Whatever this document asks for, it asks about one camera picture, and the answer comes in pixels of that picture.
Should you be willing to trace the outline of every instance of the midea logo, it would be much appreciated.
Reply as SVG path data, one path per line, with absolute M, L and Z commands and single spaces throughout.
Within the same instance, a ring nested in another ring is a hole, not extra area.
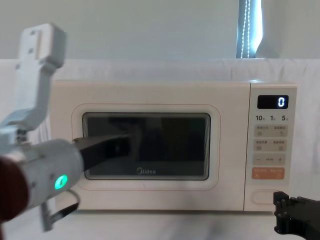
M 136 173 L 139 175 L 143 174 L 156 174 L 156 170 L 150 170 L 150 169 L 143 169 L 142 167 L 138 167 L 136 169 Z

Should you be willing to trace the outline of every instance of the brown object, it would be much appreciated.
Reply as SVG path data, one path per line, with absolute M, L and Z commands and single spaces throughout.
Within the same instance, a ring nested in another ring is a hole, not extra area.
M 19 166 L 0 156 L 0 224 L 22 213 L 29 201 L 27 181 Z M 3 240 L 0 226 L 0 240 Z

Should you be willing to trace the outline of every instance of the control panel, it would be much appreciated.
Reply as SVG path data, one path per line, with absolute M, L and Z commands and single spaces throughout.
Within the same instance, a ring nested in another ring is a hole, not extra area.
M 245 210 L 269 211 L 273 192 L 289 189 L 296 94 L 294 84 L 251 83 Z

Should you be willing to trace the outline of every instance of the button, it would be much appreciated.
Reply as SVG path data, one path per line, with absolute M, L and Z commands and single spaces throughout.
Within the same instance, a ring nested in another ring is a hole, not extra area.
M 254 136 L 255 137 L 287 137 L 288 125 L 282 125 L 282 124 L 255 125 Z
M 253 154 L 253 165 L 284 166 L 286 155 L 284 153 L 255 153 Z
M 253 142 L 254 151 L 278 152 L 287 150 L 285 139 L 255 139 Z
M 251 177 L 261 180 L 282 180 L 285 178 L 285 169 L 283 167 L 254 167 Z
M 274 204 L 274 192 L 278 190 L 257 190 L 251 194 L 251 202 L 254 204 Z

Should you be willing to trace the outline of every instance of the microwave window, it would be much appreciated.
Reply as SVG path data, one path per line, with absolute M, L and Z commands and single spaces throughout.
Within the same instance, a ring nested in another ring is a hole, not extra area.
M 125 134 L 128 156 L 86 171 L 95 179 L 205 180 L 209 176 L 211 118 L 207 113 L 107 113 L 83 115 L 83 136 Z

